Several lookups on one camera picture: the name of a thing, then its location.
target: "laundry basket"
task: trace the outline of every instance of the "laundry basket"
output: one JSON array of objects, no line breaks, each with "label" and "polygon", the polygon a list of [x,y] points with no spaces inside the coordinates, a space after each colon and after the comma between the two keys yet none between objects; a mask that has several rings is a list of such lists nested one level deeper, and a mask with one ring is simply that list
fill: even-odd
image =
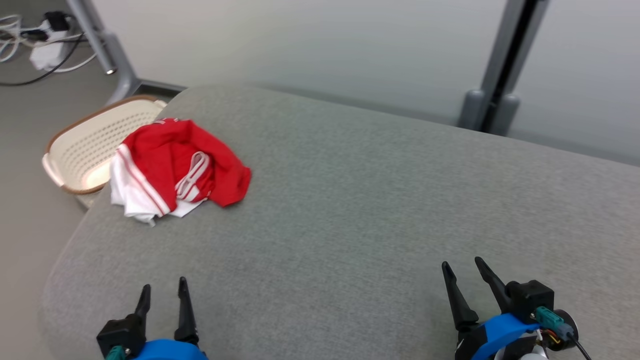
[{"label": "laundry basket", "polygon": [[69,193],[97,192],[109,182],[109,163],[118,145],[153,122],[165,106],[155,97],[139,95],[91,114],[51,139],[42,166]]}]

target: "gray fabric upholstery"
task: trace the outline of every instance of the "gray fabric upholstery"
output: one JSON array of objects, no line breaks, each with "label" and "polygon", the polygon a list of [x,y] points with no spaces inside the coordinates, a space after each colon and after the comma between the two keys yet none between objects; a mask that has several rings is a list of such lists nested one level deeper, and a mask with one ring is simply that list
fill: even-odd
[{"label": "gray fabric upholstery", "polygon": [[151,228],[106,188],[44,290],[60,360],[98,359],[146,283],[147,337],[172,338],[181,275],[212,360],[453,359],[441,262],[481,319],[499,311],[474,256],[555,289],[593,359],[637,356],[640,168],[252,88],[191,88],[160,116],[226,142],[249,192]]}]

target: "red garment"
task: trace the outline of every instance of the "red garment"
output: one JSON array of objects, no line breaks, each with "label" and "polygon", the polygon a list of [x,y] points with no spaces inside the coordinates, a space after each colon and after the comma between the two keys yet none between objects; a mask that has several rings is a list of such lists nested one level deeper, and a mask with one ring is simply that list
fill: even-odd
[{"label": "red garment", "polygon": [[[175,210],[177,200],[231,205],[244,198],[251,180],[251,170],[192,120],[162,119],[143,126],[127,136],[118,154],[132,160],[125,166],[160,216]],[[143,176],[136,176],[135,167]]]}]

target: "green connector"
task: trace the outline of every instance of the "green connector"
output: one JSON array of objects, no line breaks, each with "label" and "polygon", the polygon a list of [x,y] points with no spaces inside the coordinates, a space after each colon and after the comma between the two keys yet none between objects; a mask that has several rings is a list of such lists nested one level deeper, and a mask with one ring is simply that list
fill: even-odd
[{"label": "green connector", "polygon": [[538,321],[543,328],[553,331],[555,331],[561,323],[564,323],[563,318],[544,306],[536,309],[536,321]]},{"label": "green connector", "polygon": [[543,329],[550,329],[562,340],[569,340],[569,334],[573,335],[573,327],[564,323],[564,319],[544,306],[536,309],[536,321]]},{"label": "green connector", "polygon": [[109,350],[107,357],[104,360],[124,360],[127,356],[124,354],[124,349],[120,346],[114,346]]}]

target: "white cable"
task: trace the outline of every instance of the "white cable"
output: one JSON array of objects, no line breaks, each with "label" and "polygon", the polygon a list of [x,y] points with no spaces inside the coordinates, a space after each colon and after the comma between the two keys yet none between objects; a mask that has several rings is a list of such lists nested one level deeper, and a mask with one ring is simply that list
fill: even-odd
[{"label": "white cable", "polygon": [[89,61],[93,60],[93,59],[95,58],[95,56],[96,56],[96,53],[93,53],[93,55],[91,55],[87,60],[85,60],[85,61],[83,61],[83,62],[79,63],[78,65],[74,65],[74,66],[72,66],[72,67],[68,67],[68,68],[66,68],[66,69],[58,69],[58,70],[56,70],[56,71],[54,71],[54,72],[70,72],[70,71],[73,71],[73,70],[80,69],[81,67],[83,67],[83,66],[85,66],[86,64],[88,64],[88,63],[89,63]]},{"label": "white cable", "polygon": [[[8,20],[11,20],[11,19],[13,19],[13,22],[2,25],[2,23],[7,22]],[[9,52],[9,55],[5,56],[4,58],[0,56],[0,63],[3,63],[9,60],[18,51],[18,46],[20,46],[20,43],[21,43],[20,41],[20,25],[21,24],[22,24],[22,17],[17,14],[0,18],[0,30],[3,30],[4,32],[8,33],[13,37],[12,40],[0,40],[0,42],[2,43],[2,46],[0,46],[0,55],[4,53],[4,50],[7,47],[13,45],[13,49],[11,50],[11,52]]]},{"label": "white cable", "polygon": [[[8,24],[2,25],[2,23],[4,22],[8,22],[8,20],[13,20],[11,22],[9,22]],[[73,39],[77,39],[81,36],[83,36],[84,34],[75,34],[75,35],[70,35],[67,37],[63,37],[63,38],[59,38],[56,40],[52,40],[49,42],[45,42],[45,41],[38,41],[38,42],[30,42],[29,40],[25,39],[22,37],[22,32],[23,31],[29,31],[29,30],[37,30],[37,29],[41,29],[40,27],[37,28],[23,28],[22,27],[22,16],[18,15],[18,14],[12,14],[9,16],[5,16],[0,18],[0,30],[8,33],[11,37],[13,37],[13,39],[11,40],[0,40],[0,63],[6,62],[9,59],[11,59],[13,57],[13,55],[15,55],[15,53],[18,51],[18,47],[20,46],[20,44],[28,46],[30,48],[36,48],[36,47],[42,47],[42,46],[47,46],[49,44],[53,44],[56,42],[60,42],[60,41],[64,41],[64,40],[73,40]],[[6,55],[5,57],[2,57],[2,54],[5,52],[7,47],[10,47],[11,45],[13,45],[12,50],[9,52],[9,55]],[[95,53],[88,58],[87,60],[81,62],[80,64],[73,66],[73,67],[69,67],[67,69],[58,69],[55,72],[69,72],[69,71],[73,71],[76,69],[79,69],[80,67],[86,65],[89,63],[89,61],[93,60],[95,58]]]}]

